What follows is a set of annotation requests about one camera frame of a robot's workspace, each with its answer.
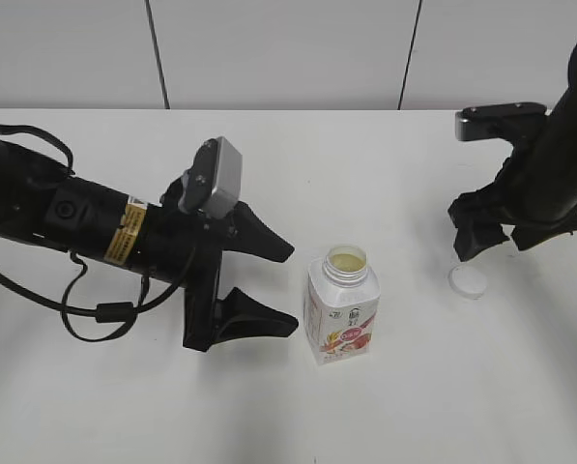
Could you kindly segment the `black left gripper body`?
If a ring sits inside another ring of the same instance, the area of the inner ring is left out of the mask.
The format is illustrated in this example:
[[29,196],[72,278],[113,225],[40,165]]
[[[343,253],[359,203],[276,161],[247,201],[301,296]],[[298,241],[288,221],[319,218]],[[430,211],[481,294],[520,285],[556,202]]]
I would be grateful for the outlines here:
[[183,346],[207,352],[243,335],[243,292],[217,295],[228,226],[199,210],[179,210],[184,193],[177,179],[158,205],[132,206],[132,268],[184,291]]

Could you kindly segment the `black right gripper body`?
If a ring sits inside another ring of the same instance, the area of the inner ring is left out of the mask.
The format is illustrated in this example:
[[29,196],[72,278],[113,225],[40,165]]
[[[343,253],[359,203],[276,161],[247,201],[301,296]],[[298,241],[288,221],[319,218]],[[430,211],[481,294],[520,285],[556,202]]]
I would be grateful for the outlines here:
[[523,154],[514,154],[494,181],[460,194],[448,212],[456,227],[577,227],[577,166],[531,170]]

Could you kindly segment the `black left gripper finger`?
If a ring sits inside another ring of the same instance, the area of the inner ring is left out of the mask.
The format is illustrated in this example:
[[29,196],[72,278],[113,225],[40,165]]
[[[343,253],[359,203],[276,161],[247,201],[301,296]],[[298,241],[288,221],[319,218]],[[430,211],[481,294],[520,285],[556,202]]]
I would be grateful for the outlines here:
[[216,302],[211,345],[253,337],[286,338],[298,326],[294,316],[260,304],[233,288]]
[[231,214],[224,250],[284,263],[295,248],[269,228],[251,208],[239,201]]

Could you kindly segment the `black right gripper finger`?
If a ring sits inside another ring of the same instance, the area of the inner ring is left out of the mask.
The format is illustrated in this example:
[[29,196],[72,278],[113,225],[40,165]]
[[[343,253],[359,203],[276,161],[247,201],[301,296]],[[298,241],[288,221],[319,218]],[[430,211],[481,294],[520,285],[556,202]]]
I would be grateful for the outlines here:
[[456,228],[453,248],[461,262],[468,262],[483,251],[508,241],[508,236],[497,222],[466,216],[456,216],[451,220]]
[[516,225],[511,239],[519,250],[527,250],[561,235],[577,232],[577,212],[554,224]]

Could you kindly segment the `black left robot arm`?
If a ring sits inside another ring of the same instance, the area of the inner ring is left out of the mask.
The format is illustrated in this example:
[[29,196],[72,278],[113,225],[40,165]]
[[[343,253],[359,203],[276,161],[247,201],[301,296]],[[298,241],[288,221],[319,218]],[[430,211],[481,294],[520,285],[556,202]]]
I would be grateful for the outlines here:
[[141,287],[185,294],[183,344],[205,352],[222,342],[291,335],[295,317],[240,289],[217,294],[223,254],[282,263],[293,247],[241,200],[242,154],[225,137],[206,140],[158,204],[82,179],[70,148],[27,125],[0,125],[0,237],[136,273]]

